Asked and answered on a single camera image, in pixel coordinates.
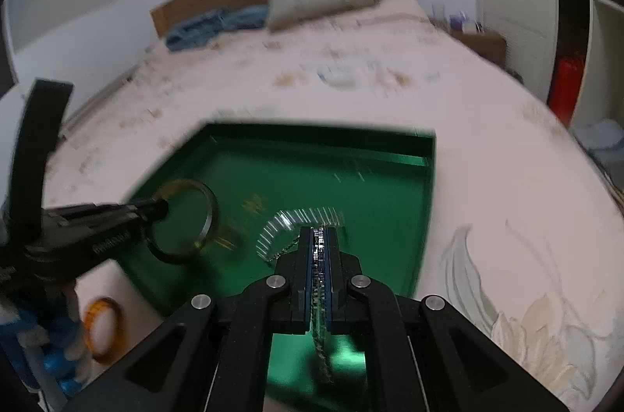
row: bed sheet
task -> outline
ring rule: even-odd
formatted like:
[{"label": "bed sheet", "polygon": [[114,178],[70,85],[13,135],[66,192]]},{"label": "bed sheet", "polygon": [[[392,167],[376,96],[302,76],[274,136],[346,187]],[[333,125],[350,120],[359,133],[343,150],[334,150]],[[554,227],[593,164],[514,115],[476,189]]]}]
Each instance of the bed sheet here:
[{"label": "bed sheet", "polygon": [[[548,109],[416,0],[222,34],[201,50],[159,43],[52,157],[46,204],[125,200],[210,120],[433,129],[416,297],[446,297],[570,410],[592,410],[622,369],[620,212]],[[135,308],[111,277],[124,280],[113,263],[80,280],[81,300],[123,290]],[[143,316],[130,319],[133,342],[157,323]]]}]

